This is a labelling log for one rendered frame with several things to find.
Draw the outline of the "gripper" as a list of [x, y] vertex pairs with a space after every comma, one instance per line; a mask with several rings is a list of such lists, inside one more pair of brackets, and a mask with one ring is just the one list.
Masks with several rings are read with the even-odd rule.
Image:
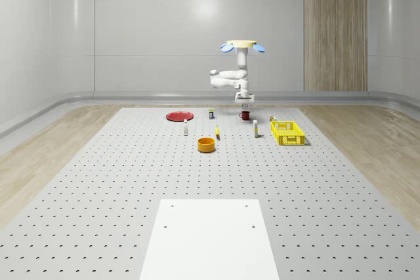
[[237, 92], [235, 95], [235, 102], [241, 104], [241, 108], [243, 110], [247, 110], [250, 103], [255, 101], [254, 94], [247, 94], [246, 96], [242, 96], [242, 93]]

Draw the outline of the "yellow bowl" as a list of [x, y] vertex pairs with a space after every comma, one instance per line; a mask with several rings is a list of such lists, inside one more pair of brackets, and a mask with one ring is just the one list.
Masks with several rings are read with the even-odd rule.
[[210, 153], [215, 151], [215, 140], [213, 138], [200, 138], [197, 141], [198, 151], [203, 153]]

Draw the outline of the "yellow basket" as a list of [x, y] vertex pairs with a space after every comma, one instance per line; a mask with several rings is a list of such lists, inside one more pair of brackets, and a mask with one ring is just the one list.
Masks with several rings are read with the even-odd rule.
[[279, 145], [304, 145], [305, 134], [293, 121], [271, 121], [270, 131]]

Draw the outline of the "red plate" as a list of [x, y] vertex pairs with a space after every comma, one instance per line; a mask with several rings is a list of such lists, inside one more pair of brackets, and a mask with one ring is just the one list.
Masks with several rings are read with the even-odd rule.
[[174, 122], [183, 122], [184, 120], [191, 120], [194, 115], [188, 111], [174, 111], [166, 115], [167, 120]]

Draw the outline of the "white board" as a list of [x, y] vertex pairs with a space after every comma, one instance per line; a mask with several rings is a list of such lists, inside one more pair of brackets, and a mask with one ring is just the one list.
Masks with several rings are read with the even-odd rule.
[[259, 201], [161, 200], [140, 280], [279, 280]]

